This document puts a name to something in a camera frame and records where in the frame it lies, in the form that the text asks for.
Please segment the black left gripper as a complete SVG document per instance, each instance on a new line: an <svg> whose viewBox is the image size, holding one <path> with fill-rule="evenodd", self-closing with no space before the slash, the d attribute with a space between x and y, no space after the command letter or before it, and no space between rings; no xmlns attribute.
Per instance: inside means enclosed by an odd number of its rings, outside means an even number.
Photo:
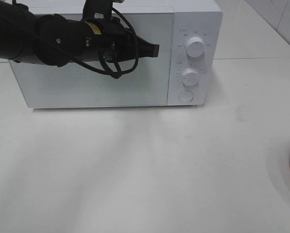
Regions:
<svg viewBox="0 0 290 233"><path fill-rule="evenodd" d="M119 22L103 23L93 20L86 25L92 34L86 36L86 47L103 52L107 62L134 60L136 58L156 58L159 55L159 44L152 44L135 35L129 28Z"/></svg>

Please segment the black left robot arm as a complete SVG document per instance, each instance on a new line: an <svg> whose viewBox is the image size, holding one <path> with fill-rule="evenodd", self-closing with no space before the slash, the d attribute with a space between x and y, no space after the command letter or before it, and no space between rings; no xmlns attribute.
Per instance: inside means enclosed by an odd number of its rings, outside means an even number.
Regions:
<svg viewBox="0 0 290 233"><path fill-rule="evenodd" d="M112 16L110 0L87 0L80 20L35 15L27 5L0 0L0 58L62 67L70 62L123 62L157 57L159 46L136 35L130 23Z"/></svg>

